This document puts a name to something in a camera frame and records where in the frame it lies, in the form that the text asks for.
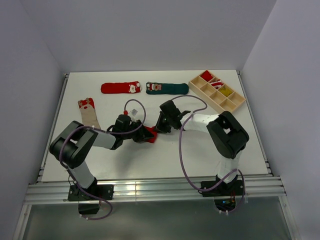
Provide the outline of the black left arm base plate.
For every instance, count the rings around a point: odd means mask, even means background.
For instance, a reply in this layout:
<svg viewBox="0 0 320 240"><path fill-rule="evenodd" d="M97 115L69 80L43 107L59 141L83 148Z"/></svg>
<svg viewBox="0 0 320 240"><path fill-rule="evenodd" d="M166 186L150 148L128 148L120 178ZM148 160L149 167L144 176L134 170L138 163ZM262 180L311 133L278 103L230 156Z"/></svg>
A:
<svg viewBox="0 0 320 240"><path fill-rule="evenodd" d="M67 200L69 202L100 201L100 199L109 201L113 199L114 185L98 184L84 189L84 191L89 195L81 191L77 185L71 185Z"/></svg>

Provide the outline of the red reindeer sock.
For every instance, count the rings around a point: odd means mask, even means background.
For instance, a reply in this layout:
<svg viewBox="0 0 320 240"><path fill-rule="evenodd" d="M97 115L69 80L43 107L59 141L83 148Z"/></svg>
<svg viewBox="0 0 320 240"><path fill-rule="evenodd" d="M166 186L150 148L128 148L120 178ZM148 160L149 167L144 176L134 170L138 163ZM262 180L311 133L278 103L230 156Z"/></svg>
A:
<svg viewBox="0 0 320 240"><path fill-rule="evenodd" d="M157 134L158 134L158 132L156 131L156 127L155 126L152 126L152 127L145 126L145 128L149 132L147 140L145 140L145 141L148 143L154 144L157 139Z"/></svg>

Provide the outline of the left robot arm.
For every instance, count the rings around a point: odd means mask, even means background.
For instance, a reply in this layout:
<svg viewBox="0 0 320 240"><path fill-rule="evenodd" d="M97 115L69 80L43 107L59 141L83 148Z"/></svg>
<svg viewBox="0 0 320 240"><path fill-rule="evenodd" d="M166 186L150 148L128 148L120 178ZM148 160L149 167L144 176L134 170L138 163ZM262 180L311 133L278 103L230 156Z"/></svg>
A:
<svg viewBox="0 0 320 240"><path fill-rule="evenodd" d="M153 129L142 125L141 120L120 114L106 132L72 121L50 144L49 152L71 173L76 185L80 186L79 194L91 200L102 195L96 177L86 164L86 157L93 146L116 150L125 140L142 143L152 142L155 138Z"/></svg>

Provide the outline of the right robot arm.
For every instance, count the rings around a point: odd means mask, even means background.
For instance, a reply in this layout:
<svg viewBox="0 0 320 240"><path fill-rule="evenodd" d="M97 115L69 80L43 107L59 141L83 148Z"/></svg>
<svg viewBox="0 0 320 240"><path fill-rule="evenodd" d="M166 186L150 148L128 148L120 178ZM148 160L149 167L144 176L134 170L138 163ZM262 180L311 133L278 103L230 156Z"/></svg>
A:
<svg viewBox="0 0 320 240"><path fill-rule="evenodd" d="M234 186L244 183L244 175L239 170L242 151L250 140L249 134L229 111L220 114L199 114L202 109L181 112L173 100L160 106L160 114L155 129L159 133L170 133L174 128L179 130L178 154L183 175L190 186L201 193L217 191L222 195L229 194ZM214 146L221 156L220 169L215 177L215 184L209 188L197 187L189 178L182 154L182 137L184 131L198 131L209 134Z"/></svg>

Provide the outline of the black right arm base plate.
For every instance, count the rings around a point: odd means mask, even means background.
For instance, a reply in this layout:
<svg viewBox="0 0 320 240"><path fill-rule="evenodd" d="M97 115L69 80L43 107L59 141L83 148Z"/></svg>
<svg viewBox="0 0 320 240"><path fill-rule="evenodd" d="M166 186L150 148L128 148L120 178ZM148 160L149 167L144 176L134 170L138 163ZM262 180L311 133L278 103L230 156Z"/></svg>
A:
<svg viewBox="0 0 320 240"><path fill-rule="evenodd" d="M201 181L201 189L208 190L212 188L219 182L219 178L216 177L215 180ZM234 178L231 182L225 183L224 181L215 187L211 191L202 191L201 195L203 197L232 197L232 196L242 196L245 195L245 187L243 180Z"/></svg>

